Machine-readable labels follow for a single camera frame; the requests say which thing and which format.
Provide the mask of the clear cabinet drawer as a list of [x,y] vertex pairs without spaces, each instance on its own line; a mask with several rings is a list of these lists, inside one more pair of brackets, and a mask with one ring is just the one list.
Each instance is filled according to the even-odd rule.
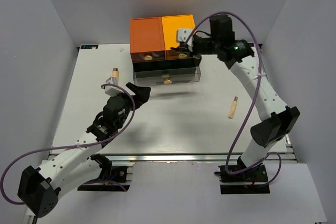
[[134,84],[140,87],[198,82],[200,78],[201,70],[199,67],[133,72]]

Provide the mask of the clear yellow box drawer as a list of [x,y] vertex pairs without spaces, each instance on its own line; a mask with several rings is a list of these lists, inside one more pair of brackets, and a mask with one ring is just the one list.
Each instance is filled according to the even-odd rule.
[[192,52],[175,52],[171,49],[165,51],[165,60],[191,58]]

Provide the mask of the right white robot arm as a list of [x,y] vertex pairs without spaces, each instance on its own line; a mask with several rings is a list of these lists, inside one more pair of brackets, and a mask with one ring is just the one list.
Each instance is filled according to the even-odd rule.
[[248,110],[256,109],[260,123],[250,129],[251,141],[239,157],[237,171],[226,169],[228,174],[237,174],[247,182],[256,175],[259,166],[270,149],[287,135],[295,125],[300,112],[297,107],[289,107],[269,83],[264,71],[261,51],[254,38],[250,44],[235,38],[230,12],[219,12],[207,18],[210,33],[206,37],[196,34],[197,28],[178,28],[174,51],[187,56],[216,55],[241,82],[252,102]]

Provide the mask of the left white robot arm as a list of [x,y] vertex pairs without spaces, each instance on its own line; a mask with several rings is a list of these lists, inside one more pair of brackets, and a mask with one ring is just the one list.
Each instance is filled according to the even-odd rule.
[[37,168],[24,169],[18,196],[37,218],[49,214],[71,190],[89,181],[105,182],[118,173],[99,151],[125,130],[151,92],[149,87],[130,82],[126,86],[133,94],[115,84],[104,84],[109,99],[76,143]]

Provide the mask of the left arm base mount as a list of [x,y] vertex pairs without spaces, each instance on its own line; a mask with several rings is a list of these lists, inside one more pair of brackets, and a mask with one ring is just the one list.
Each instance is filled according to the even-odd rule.
[[101,169],[98,178],[89,180],[77,188],[77,191],[127,192],[132,180],[130,166],[113,165],[113,162],[101,154],[94,154],[91,161],[98,163]]

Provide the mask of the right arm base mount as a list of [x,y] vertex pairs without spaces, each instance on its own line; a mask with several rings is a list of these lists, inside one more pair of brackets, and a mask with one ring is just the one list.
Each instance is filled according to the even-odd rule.
[[222,195],[252,195],[270,194],[268,175],[264,165],[237,175],[230,175],[225,171],[225,166],[219,166],[214,175],[220,181]]

